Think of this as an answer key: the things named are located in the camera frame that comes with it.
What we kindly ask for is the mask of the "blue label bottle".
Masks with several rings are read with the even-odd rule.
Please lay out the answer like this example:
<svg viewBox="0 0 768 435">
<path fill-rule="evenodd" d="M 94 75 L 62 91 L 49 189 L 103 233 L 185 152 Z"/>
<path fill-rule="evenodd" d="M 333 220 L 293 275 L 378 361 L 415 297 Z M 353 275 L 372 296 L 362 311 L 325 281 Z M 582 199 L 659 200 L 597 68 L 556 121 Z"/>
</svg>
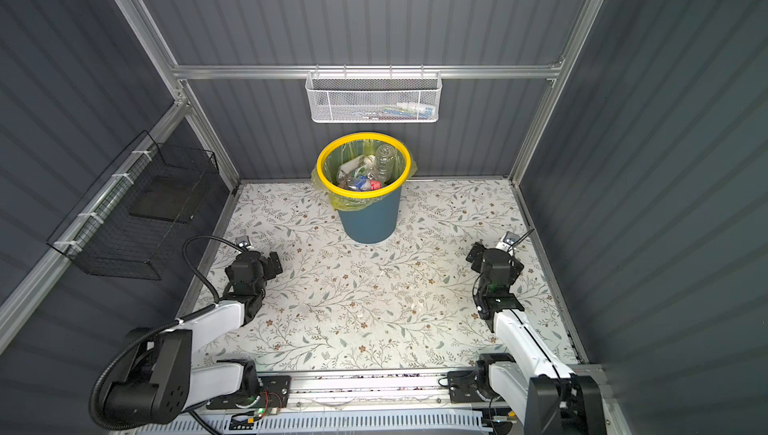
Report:
<svg viewBox="0 0 768 435">
<path fill-rule="evenodd" d="M 348 188 L 351 191 L 366 192 L 371 190 L 372 180 L 365 176 L 358 176 L 348 181 Z"/>
</svg>

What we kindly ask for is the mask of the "clear ribbed bottle white cap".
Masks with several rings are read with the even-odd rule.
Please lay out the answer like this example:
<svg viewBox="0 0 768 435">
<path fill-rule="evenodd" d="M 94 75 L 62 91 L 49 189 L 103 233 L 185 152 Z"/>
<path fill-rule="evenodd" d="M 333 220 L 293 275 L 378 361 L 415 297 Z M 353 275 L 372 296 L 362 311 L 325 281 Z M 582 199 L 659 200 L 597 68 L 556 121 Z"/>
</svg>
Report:
<svg viewBox="0 0 768 435">
<path fill-rule="evenodd" d="M 382 143 L 376 150 L 374 179 L 382 185 L 388 184 L 397 161 L 398 151 L 389 144 Z"/>
</svg>

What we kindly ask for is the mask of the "lime label bottle white cap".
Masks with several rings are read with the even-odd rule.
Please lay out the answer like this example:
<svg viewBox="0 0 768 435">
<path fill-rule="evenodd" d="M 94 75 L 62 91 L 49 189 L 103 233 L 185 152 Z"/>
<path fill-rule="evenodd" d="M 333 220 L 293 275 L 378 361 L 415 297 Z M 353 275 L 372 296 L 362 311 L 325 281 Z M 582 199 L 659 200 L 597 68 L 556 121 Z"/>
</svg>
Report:
<svg viewBox="0 0 768 435">
<path fill-rule="evenodd" d="M 349 177 L 357 177 L 357 172 L 362 169 L 369 171 L 376 163 L 373 155 L 360 155 L 343 163 L 337 172 L 337 181 L 341 182 Z"/>
</svg>

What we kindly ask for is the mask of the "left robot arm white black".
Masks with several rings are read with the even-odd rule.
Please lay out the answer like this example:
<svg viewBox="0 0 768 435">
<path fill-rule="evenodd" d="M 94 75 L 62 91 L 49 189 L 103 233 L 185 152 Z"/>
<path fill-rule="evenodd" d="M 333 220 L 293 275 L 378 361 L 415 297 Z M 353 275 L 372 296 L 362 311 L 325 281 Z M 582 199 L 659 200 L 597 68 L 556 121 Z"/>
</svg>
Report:
<svg viewBox="0 0 768 435">
<path fill-rule="evenodd" d="M 267 410 L 283 396 L 264 386 L 253 361 L 229 359 L 195 367 L 195 353 L 252 322 L 263 306 L 268 281 L 282 273 L 276 252 L 263 254 L 231 243 L 235 260 L 218 291 L 198 268 L 193 275 L 211 292 L 211 304 L 153 329 L 135 329 L 97 377 L 88 400 L 92 421 L 108 431 L 169 424 L 187 414 L 205 431 L 215 428 L 198 413 L 211 401 L 240 409 Z"/>
</svg>

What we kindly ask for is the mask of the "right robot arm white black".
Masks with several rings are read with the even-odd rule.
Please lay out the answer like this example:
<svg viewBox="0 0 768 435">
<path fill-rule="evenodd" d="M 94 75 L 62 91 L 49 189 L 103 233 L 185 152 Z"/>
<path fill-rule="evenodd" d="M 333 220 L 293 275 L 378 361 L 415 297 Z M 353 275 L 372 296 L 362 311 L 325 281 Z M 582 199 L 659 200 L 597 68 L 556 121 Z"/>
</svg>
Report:
<svg viewBox="0 0 768 435">
<path fill-rule="evenodd" d="M 503 399 L 525 434 L 605 434 L 599 385 L 558 358 L 511 292 L 524 269 L 513 248 L 475 243 L 466 260 L 477 273 L 472 297 L 478 316 L 506 349 L 478 361 L 478 392 Z"/>
</svg>

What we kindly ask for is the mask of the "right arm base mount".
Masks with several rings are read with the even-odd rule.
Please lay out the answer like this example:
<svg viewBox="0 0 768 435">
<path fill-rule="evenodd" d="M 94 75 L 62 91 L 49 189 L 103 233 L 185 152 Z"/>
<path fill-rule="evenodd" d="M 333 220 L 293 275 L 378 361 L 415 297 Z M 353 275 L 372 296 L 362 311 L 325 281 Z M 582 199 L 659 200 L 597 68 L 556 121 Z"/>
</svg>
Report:
<svg viewBox="0 0 768 435">
<path fill-rule="evenodd" d="M 473 404 L 502 401 L 500 394 L 490 386 L 488 379 L 477 369 L 450 371 L 446 386 L 453 404 Z"/>
</svg>

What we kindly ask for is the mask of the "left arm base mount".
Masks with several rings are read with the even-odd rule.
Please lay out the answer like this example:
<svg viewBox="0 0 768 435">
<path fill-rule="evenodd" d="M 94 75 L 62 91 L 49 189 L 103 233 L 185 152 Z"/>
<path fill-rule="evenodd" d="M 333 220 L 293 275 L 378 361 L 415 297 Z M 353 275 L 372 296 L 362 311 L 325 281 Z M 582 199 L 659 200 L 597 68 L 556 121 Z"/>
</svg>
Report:
<svg viewBox="0 0 768 435">
<path fill-rule="evenodd" d="M 241 387 L 230 395 L 207 402 L 208 410 L 278 410 L 287 406 L 292 377 L 288 375 L 259 376 L 254 388 Z"/>
</svg>

